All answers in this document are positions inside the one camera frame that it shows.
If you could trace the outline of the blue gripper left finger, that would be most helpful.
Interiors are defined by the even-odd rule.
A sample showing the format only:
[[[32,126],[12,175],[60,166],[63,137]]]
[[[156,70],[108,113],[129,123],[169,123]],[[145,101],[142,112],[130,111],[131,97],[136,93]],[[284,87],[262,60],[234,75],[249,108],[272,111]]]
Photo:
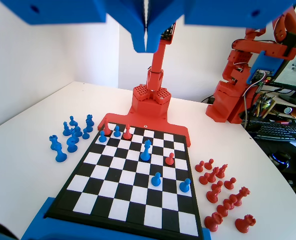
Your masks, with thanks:
[[[30,25],[104,23],[110,15],[131,34],[134,50],[146,51],[142,0],[3,0],[1,3]]]

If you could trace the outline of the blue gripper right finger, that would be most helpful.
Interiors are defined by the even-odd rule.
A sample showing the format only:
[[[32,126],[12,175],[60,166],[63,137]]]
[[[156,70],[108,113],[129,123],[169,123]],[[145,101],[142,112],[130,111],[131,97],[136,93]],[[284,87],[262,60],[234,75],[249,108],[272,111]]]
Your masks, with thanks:
[[[158,50],[161,34],[184,16],[186,25],[263,28],[296,0],[150,0],[147,52]]]

